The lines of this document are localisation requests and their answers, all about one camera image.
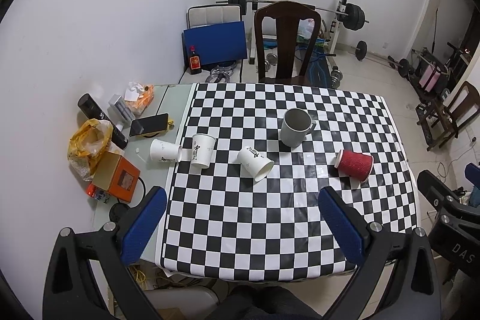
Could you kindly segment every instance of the checkered tablecloth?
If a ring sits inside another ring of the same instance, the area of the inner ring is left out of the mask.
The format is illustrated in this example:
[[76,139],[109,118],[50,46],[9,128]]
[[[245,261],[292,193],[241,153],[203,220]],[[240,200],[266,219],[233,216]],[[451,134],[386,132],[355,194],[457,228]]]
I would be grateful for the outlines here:
[[[318,127],[297,148],[279,141],[287,109],[306,110]],[[208,169],[182,161],[167,183],[160,264],[198,276],[292,281],[351,270],[318,209],[333,187],[367,222],[395,232],[416,226],[406,158],[383,98],[348,91],[265,84],[198,84],[181,136],[208,133],[217,145]],[[254,183],[237,163],[251,146],[275,162]],[[334,167],[340,149],[369,153],[365,183]]]

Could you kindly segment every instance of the black phone screen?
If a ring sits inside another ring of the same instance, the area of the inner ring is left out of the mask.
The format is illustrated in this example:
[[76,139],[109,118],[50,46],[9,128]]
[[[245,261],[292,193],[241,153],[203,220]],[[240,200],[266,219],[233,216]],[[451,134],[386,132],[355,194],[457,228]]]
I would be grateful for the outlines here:
[[139,118],[131,122],[130,136],[149,135],[162,132],[169,126],[168,113]]

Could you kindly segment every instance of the tiled floor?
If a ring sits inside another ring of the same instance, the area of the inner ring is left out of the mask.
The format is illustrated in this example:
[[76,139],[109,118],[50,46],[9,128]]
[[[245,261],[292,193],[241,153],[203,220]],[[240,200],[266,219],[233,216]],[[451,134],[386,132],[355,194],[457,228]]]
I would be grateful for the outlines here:
[[[354,55],[341,51],[337,51],[335,62],[344,76],[340,84],[341,90],[381,95],[385,98],[415,178],[423,170],[430,170],[434,174],[437,174],[437,168],[440,162],[442,162],[445,167],[450,164],[450,157],[447,152],[427,152],[427,144],[425,143],[421,127],[416,124],[418,118],[415,107],[419,104],[418,96],[409,82],[402,79],[396,70],[367,58],[359,62]],[[295,64],[294,69],[298,70],[298,66],[298,64]],[[274,76],[274,71],[275,67],[272,67],[267,75]],[[242,82],[258,82],[255,65],[249,65],[247,61],[244,62],[243,66]],[[447,177],[446,184],[452,189],[455,188],[455,178],[453,174]],[[418,194],[418,198],[421,210],[419,213],[421,226],[425,228],[428,233],[434,220],[434,214],[429,217],[427,212],[432,211],[433,207],[421,194]],[[369,316],[375,311],[392,269],[393,266],[385,267],[377,288],[370,298],[369,305],[364,310],[364,317]],[[283,286],[291,290],[298,298],[318,313],[324,314],[349,279],[349,275],[334,276],[297,283],[284,283]]]

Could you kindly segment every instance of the red corrugated paper cup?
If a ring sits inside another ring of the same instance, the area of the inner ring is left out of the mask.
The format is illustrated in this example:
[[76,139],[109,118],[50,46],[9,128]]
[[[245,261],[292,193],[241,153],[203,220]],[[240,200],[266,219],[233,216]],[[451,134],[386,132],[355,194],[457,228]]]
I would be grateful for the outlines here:
[[337,154],[337,160],[335,160],[335,168],[348,176],[358,179],[360,182],[365,182],[374,167],[373,161],[373,156],[340,150]]

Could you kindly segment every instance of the person's leg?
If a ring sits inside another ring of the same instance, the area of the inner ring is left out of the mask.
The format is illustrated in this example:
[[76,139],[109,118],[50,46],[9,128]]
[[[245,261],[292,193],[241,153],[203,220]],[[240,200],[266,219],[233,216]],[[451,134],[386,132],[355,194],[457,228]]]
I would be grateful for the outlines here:
[[262,289],[254,298],[258,308],[270,314],[294,314],[321,319],[322,316],[310,308],[289,290],[280,286]]
[[256,290],[251,286],[237,286],[205,320],[240,320],[246,314],[249,317],[266,315],[254,303]]

